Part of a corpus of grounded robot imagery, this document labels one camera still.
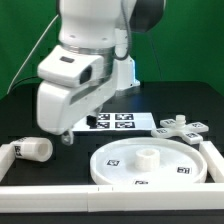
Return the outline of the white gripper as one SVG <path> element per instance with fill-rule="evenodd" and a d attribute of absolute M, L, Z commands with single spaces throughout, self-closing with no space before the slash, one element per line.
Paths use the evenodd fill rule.
<path fill-rule="evenodd" d="M 95 125 L 103 104 L 114 94 L 113 75 L 100 77 L 95 71 L 44 80 L 37 93 L 37 123 L 46 132 L 62 135 L 62 143 L 70 146 L 73 125 L 86 116 L 87 124 Z"/>

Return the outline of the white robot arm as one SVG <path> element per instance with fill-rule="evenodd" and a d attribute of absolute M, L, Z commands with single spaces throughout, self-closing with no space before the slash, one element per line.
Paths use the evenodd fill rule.
<path fill-rule="evenodd" d="M 94 124 L 103 104 L 139 85 L 130 57 L 133 32 L 162 18 L 166 0 L 58 0 L 59 44 L 38 65 L 37 123 L 74 142 L 79 121 Z"/>

